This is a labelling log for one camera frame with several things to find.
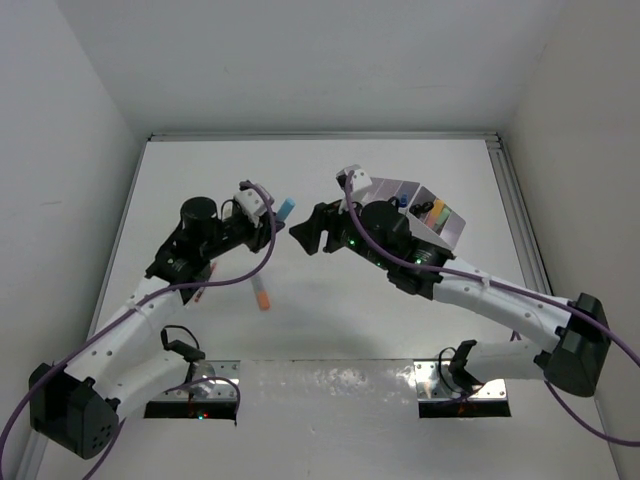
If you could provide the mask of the blue highlighter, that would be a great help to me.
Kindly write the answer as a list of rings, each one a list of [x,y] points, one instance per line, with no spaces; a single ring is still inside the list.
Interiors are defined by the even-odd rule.
[[[296,203],[292,198],[285,199],[276,213],[276,220],[280,222],[285,222],[287,217],[291,214],[291,212],[295,208],[295,206],[296,206]]]

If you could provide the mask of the orange cap highlighter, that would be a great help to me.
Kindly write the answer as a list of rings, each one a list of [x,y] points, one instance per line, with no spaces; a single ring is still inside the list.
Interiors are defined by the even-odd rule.
[[[251,278],[251,285],[258,308],[261,311],[268,311],[271,308],[270,298],[261,277],[259,275],[253,276]]]

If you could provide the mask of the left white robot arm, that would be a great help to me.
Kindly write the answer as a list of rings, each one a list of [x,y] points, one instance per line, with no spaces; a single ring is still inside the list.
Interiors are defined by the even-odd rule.
[[[186,200],[174,231],[158,249],[137,289],[78,356],[38,366],[29,378],[33,430],[91,459],[114,438],[119,423],[164,391],[192,379],[206,354],[198,344],[171,340],[167,331],[202,291],[217,257],[246,246],[257,253],[285,226],[294,208],[275,215],[253,190],[230,199],[220,218],[207,197]]]

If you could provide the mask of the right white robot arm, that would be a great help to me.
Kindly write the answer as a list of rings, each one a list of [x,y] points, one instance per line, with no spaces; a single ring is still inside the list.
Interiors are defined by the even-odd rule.
[[[541,379],[578,396],[594,395],[611,341],[602,333],[602,303],[541,296],[505,282],[417,236],[396,201],[353,212],[340,202],[317,204],[290,235],[309,255],[343,247],[376,264],[399,290],[471,311],[520,334],[515,343],[471,339],[455,347],[441,378],[461,394],[494,379]]]

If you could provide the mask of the small black scissors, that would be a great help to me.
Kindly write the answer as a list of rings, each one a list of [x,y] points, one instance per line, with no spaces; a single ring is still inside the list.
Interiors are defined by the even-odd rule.
[[[434,208],[433,201],[426,201],[423,203],[414,203],[410,209],[409,213],[417,218],[420,218],[423,215],[427,215]]]

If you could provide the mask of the orange pink highlighter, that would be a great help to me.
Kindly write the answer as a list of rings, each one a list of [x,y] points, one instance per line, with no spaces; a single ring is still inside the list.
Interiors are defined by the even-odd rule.
[[[441,199],[436,199],[434,202],[433,208],[429,211],[429,214],[426,218],[426,223],[428,225],[434,225],[438,220],[441,211],[445,207],[445,202]]]

